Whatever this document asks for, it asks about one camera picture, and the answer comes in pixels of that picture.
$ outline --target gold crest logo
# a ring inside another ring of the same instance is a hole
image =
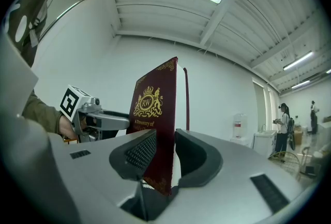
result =
[[[160,88],[153,94],[153,87],[147,87],[144,90],[144,95],[139,95],[138,101],[134,107],[134,116],[139,117],[159,117],[162,114],[161,106],[163,104],[163,96],[160,96]]]

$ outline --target cardboard box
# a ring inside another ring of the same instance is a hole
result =
[[[295,145],[301,145],[302,143],[302,131],[294,131],[294,140],[295,140]]]
[[[325,117],[325,118],[323,119],[323,123],[330,122],[330,121],[331,121],[331,116],[329,116],[329,117]]]

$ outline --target black slot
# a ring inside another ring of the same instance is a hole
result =
[[[250,179],[273,214],[288,205],[289,201],[265,174],[251,177]]]
[[[80,158],[80,157],[83,157],[83,156],[86,156],[88,154],[91,154],[91,152],[87,151],[87,150],[82,150],[82,151],[78,151],[78,152],[74,152],[74,153],[70,153],[70,156],[73,158],[73,159],[77,159],[77,158]]]

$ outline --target gold emblem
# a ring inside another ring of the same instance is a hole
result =
[[[168,61],[167,63],[164,63],[163,65],[158,67],[156,70],[163,70],[163,69],[167,69],[167,68],[170,68],[170,71],[174,70],[174,68],[175,68],[175,60],[174,59]]]
[[[145,78],[146,78],[146,75],[145,75],[144,77],[141,77],[139,80],[137,80],[136,87],[135,87],[134,89],[137,89],[138,86],[139,86],[139,84],[140,84],[143,80],[145,80]]]
[[[153,89],[153,87],[148,86],[147,89],[144,90],[143,97],[139,95],[138,101],[136,102],[136,105],[134,107],[134,116],[159,117],[162,114],[161,106],[163,104],[163,96],[160,96],[160,88],[157,88],[154,94]]]

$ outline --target man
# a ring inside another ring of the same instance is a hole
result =
[[[5,17],[4,29],[8,33],[21,56],[31,67],[38,47],[38,39],[47,17],[47,0],[15,0]],[[41,124],[47,132],[77,138],[70,121],[56,111],[54,107],[44,104],[31,93],[22,114],[25,118]]]
[[[311,125],[311,134],[316,135],[317,134],[317,115],[316,113],[319,112],[320,109],[318,109],[315,105],[314,101],[311,101],[311,107],[310,107],[310,125]]]

